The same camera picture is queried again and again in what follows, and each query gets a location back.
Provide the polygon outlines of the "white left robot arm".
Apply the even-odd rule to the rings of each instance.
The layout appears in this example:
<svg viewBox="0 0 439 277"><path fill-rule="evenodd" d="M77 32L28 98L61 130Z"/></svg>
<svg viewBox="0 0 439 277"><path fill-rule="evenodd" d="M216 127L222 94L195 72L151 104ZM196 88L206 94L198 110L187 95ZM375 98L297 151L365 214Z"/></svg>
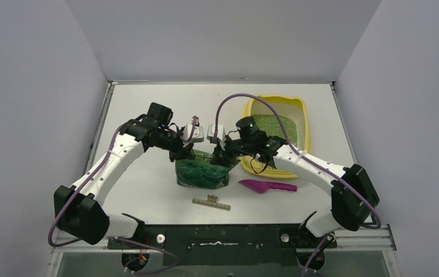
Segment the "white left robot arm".
<svg viewBox="0 0 439 277"><path fill-rule="evenodd" d="M171 162L194 159L194 143L204 135L197 116L174 131L170 108L152 102L148 112L130 119L114 132L104 155L71 186L61 185L54 192L55 219L48 243L62 247L78 241L95 245L104 238L122 237L132 248L144 244L142 221L128 214L109 215L103 209L107 195L123 173L149 148L169 153Z"/></svg>

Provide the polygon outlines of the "green cat litter bag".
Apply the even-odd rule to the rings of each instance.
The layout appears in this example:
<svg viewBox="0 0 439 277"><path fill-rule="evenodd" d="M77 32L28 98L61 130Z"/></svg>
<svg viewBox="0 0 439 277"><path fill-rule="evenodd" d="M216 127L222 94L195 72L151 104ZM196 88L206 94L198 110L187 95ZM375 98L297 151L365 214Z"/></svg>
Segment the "green cat litter bag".
<svg viewBox="0 0 439 277"><path fill-rule="evenodd" d="M211 164L213 156L195 151L195 159L176 160L174 163L177 184L187 188L216 190L229 185L229 172L239 163L237 158L229 167Z"/></svg>

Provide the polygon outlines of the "yellow litter box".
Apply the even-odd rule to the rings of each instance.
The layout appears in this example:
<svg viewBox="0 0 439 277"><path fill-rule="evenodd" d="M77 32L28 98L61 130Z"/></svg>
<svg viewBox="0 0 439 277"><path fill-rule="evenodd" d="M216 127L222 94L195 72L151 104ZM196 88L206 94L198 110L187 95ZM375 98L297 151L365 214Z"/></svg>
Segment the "yellow litter box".
<svg viewBox="0 0 439 277"><path fill-rule="evenodd" d="M304 100L293 96L282 95L260 95L259 97L268 102L279 116L288 117L295 122L298 132L297 146L295 147L311 152L310 127ZM263 103L250 99L244 105L241 116L247 117L254 114L270 115L273 114L273 112ZM254 161L251 157L247 156L240 158L240 165L246 172L265 178L294 179L297 177L294 173L285 170L266 167L264 163Z"/></svg>

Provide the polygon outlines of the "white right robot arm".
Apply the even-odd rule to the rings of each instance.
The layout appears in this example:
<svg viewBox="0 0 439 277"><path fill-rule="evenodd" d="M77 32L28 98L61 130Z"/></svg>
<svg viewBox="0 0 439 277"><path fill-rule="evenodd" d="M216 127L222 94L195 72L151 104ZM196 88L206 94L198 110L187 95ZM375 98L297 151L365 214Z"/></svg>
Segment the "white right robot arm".
<svg viewBox="0 0 439 277"><path fill-rule="evenodd" d="M375 215L380 198L364 167L330 163L299 150L286 139L260 130L253 117L238 120L236 130L240 137L232 139L222 125L209 125L207 139L215 144L211 164L227 167L239 157L249 156L293 173L330 196L330 206L313 212L303 222L299 238L304 245L314 246L322 236L338 229L358 231L369 227L366 219Z"/></svg>

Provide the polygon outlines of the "magenta plastic scoop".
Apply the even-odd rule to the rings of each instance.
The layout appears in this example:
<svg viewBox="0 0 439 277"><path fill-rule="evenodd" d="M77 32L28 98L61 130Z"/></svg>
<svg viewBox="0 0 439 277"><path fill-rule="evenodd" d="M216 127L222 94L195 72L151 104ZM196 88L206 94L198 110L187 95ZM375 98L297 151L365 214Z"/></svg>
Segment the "magenta plastic scoop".
<svg viewBox="0 0 439 277"><path fill-rule="evenodd" d="M288 192L296 192L297 186L280 182L259 181L254 179L240 180L239 184L245 186L253 192L264 194L268 190L284 190Z"/></svg>

